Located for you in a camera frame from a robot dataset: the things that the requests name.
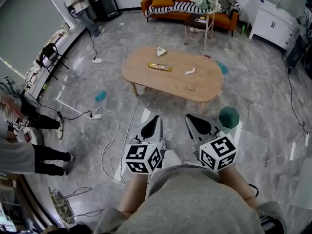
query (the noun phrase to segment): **oval table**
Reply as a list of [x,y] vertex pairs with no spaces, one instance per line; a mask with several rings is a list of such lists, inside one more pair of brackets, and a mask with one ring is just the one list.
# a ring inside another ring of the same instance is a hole
[[[158,57],[156,46],[142,46],[134,50],[122,67],[122,75],[131,82],[137,96],[135,84],[154,88],[166,93],[189,99],[201,104],[202,114],[205,102],[216,97],[223,84],[223,75],[218,64],[210,58],[192,53],[166,49],[167,54]],[[152,69],[148,63],[172,67],[172,71]],[[185,72],[196,68],[196,72]]]

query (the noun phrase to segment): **teal object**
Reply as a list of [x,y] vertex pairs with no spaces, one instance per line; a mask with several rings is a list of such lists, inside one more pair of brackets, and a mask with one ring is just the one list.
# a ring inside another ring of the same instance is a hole
[[240,34],[243,35],[244,32],[245,32],[245,25],[243,25],[242,32]]
[[220,110],[218,120],[222,127],[233,129],[239,123],[239,113],[234,107],[226,106]]
[[106,98],[106,92],[103,90],[96,96],[96,102],[102,101]]
[[222,62],[219,62],[219,61],[216,61],[216,63],[218,63],[218,65],[222,71],[222,74],[226,75],[228,73],[227,66],[225,66]]

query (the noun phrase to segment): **blue object on floor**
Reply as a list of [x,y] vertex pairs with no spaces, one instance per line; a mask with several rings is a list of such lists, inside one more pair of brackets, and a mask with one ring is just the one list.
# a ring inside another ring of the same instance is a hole
[[226,75],[227,72],[228,72],[228,68],[227,66],[225,66],[223,63],[219,62],[219,61],[216,61],[216,63],[218,63],[221,71],[222,71],[222,74]]
[[106,98],[106,92],[103,90],[96,96],[96,102],[102,101]]

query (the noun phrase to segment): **black chair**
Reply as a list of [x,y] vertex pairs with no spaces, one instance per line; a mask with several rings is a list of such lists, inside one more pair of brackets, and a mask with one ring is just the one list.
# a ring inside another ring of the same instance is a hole
[[[44,57],[47,57],[48,59],[45,64],[43,63]],[[69,70],[69,68],[59,59],[59,57],[68,59],[66,56],[59,54],[58,49],[54,43],[49,43],[42,49],[42,52],[40,54],[40,57],[37,63],[41,67],[46,68],[49,73],[51,73],[50,68],[52,66],[55,67],[54,63],[56,61],[60,61]]]

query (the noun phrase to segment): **white crumpled paper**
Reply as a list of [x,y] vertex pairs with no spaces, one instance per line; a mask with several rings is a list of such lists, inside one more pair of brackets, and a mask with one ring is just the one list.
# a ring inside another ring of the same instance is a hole
[[195,73],[195,72],[196,72],[196,68],[193,68],[191,71],[185,72],[185,74],[190,75],[190,74]]

